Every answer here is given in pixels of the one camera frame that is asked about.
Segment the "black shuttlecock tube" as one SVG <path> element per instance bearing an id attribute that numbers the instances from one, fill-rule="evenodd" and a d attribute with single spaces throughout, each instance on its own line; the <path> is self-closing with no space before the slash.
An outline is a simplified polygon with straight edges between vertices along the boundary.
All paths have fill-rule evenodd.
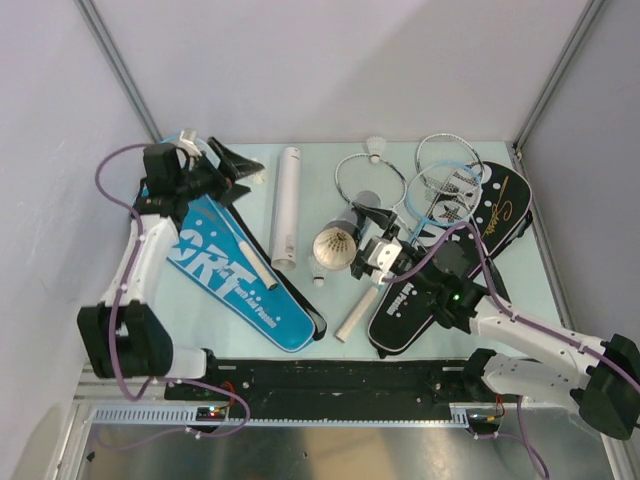
<path id="1" fill-rule="evenodd" d="M 345 209 L 316 235 L 312 253 L 315 260 L 327 270 L 344 270 L 355 259 L 360 242 L 370 225 L 370 220 L 358 211 L 356 205 L 378 208 L 381 200 L 373 191 L 357 193 Z"/>

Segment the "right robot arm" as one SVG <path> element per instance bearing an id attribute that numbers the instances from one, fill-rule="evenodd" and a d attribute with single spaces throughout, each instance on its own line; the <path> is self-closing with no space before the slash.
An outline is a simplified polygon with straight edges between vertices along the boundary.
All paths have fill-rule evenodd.
<path id="1" fill-rule="evenodd" d="M 485 282 L 467 274 L 468 254 L 453 235 L 469 231 L 481 252 L 475 229 L 461 222 L 437 242 L 419 250 L 397 237 L 390 210 L 354 206 L 382 228 L 359 250 L 351 274 L 370 276 L 378 285 L 408 281 L 429 296 L 429 318 L 446 329 L 486 337 L 524 354 L 509 359 L 489 350 L 475 352 L 462 376 L 464 393 L 476 401 L 491 394 L 540 398 L 578 414 L 589 426 L 618 440 L 628 440 L 639 426 L 639 348 L 619 334 L 604 340 L 551 326 L 524 313 L 500 296 L 484 259 L 478 263 Z"/>

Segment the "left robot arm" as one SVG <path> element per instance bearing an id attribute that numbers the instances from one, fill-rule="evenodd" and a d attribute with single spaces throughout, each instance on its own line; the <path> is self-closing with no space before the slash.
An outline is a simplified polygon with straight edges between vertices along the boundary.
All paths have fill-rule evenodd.
<path id="1" fill-rule="evenodd" d="M 263 171 L 210 137 L 184 131 L 169 142 L 139 143 L 144 176 L 134 200 L 99 193 L 126 209 L 130 235 L 108 289 L 95 305 L 82 307 L 77 325 L 94 373 L 101 379 L 187 379 L 201 399 L 221 389 L 220 372 L 208 366 L 202 348 L 178 347 L 153 305 L 163 265 L 177 244 L 190 203 L 210 199 L 223 208 L 250 193 L 242 179 Z"/>

